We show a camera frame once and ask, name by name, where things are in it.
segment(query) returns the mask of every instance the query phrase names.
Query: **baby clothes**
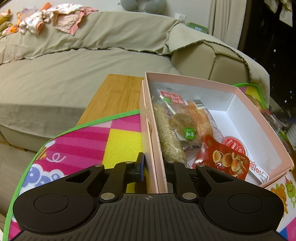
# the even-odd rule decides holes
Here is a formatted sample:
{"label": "baby clothes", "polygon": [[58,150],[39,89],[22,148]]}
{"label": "baby clothes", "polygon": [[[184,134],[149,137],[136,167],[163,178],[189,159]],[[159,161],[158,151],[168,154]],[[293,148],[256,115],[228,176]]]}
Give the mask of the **baby clothes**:
{"label": "baby clothes", "polygon": [[25,18],[19,25],[19,32],[24,34],[28,29],[31,33],[39,34],[44,27],[42,17],[42,12],[37,11],[33,15]]}
{"label": "baby clothes", "polygon": [[98,10],[80,4],[60,4],[43,10],[44,22],[52,23],[53,27],[74,35],[83,16]]}

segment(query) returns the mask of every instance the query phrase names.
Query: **floor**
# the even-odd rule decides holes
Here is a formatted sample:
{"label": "floor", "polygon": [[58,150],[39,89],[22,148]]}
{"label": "floor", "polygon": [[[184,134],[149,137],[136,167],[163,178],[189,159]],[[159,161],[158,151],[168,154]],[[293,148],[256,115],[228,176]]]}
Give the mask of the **floor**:
{"label": "floor", "polygon": [[4,230],[5,217],[0,214],[0,240],[2,240]]}
{"label": "floor", "polygon": [[0,214],[6,216],[15,188],[34,156],[35,152],[0,143]]}

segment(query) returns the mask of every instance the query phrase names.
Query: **open gift box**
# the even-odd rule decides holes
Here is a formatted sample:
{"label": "open gift box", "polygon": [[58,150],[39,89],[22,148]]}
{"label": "open gift box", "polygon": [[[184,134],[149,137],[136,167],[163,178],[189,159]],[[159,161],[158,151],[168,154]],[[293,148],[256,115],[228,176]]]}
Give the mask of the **open gift box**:
{"label": "open gift box", "polygon": [[148,193],[168,192],[151,99],[151,96],[157,95],[157,89],[177,93],[184,99],[201,100],[223,136],[235,137],[243,143],[250,161],[254,161],[269,176],[266,182],[261,183],[249,171],[246,181],[265,188],[294,167],[276,133],[239,88],[192,77],[146,73],[142,81],[140,115]]}

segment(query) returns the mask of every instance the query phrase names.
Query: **green label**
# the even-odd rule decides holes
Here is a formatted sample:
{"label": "green label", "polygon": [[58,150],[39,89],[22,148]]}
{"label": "green label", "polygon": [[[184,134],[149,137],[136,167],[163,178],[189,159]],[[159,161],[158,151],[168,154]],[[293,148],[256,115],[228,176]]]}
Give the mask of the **green label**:
{"label": "green label", "polygon": [[172,103],[172,100],[169,97],[163,97],[163,102]]}
{"label": "green label", "polygon": [[185,139],[195,140],[195,133],[193,128],[184,127]]}

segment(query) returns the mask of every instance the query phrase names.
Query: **red snack package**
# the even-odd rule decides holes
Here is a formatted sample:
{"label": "red snack package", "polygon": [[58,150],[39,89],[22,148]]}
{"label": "red snack package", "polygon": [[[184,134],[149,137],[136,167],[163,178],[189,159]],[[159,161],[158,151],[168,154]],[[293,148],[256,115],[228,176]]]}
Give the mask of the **red snack package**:
{"label": "red snack package", "polygon": [[250,167],[250,160],[244,154],[231,149],[207,135],[202,149],[192,165],[204,164],[225,172],[231,176],[245,180]]}

